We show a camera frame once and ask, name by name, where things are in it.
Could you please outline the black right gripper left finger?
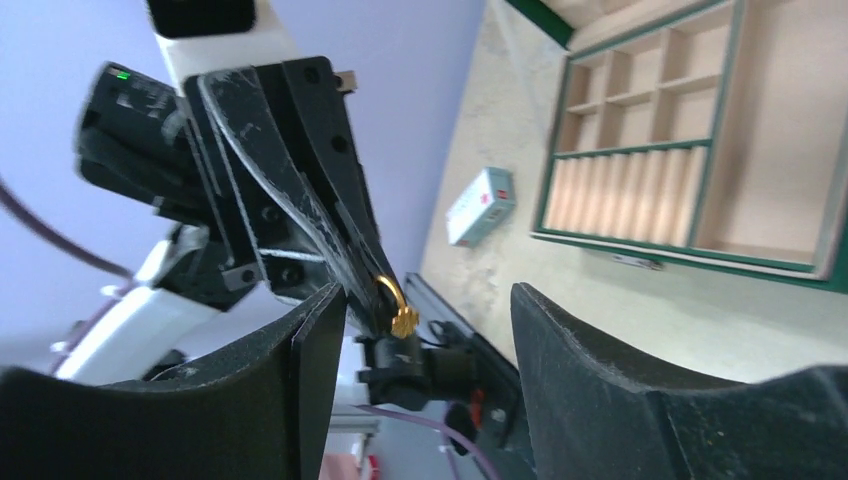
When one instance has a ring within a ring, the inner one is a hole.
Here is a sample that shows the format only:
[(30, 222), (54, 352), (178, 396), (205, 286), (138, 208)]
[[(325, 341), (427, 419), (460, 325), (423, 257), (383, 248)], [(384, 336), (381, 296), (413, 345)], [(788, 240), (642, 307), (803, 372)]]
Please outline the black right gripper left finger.
[(315, 479), (347, 298), (282, 318), (152, 381), (84, 386), (1, 371), (5, 479)]

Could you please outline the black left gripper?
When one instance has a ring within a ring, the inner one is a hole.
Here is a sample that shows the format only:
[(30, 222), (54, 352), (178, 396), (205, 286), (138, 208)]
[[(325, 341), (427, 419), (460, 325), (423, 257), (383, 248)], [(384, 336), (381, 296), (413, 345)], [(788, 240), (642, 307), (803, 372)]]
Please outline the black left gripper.
[(257, 285), (296, 305), (340, 285), (360, 331), (388, 330), (388, 272), (346, 108), (323, 56), (205, 73), (198, 127), (170, 85), (114, 62), (76, 135), (89, 183), (175, 222), (152, 285), (226, 312)]

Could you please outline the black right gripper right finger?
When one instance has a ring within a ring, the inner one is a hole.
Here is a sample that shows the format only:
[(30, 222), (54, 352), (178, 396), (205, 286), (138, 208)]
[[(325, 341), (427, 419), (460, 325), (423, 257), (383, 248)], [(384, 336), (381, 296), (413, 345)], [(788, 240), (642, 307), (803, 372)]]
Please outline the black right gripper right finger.
[(847, 370), (741, 383), (649, 355), (526, 283), (517, 364), (542, 479), (843, 479)]

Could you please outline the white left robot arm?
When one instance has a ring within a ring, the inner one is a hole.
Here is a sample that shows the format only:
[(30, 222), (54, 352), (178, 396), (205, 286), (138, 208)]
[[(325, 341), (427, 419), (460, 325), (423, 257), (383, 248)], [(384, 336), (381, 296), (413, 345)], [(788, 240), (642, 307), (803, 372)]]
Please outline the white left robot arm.
[(347, 320), (388, 334), (394, 301), (377, 278), (392, 270), (345, 104), (356, 86), (320, 56), (196, 74), (181, 90), (106, 63), (82, 107), (79, 173), (174, 227), (74, 330), (55, 375), (147, 377), (261, 284), (295, 305), (338, 283)]

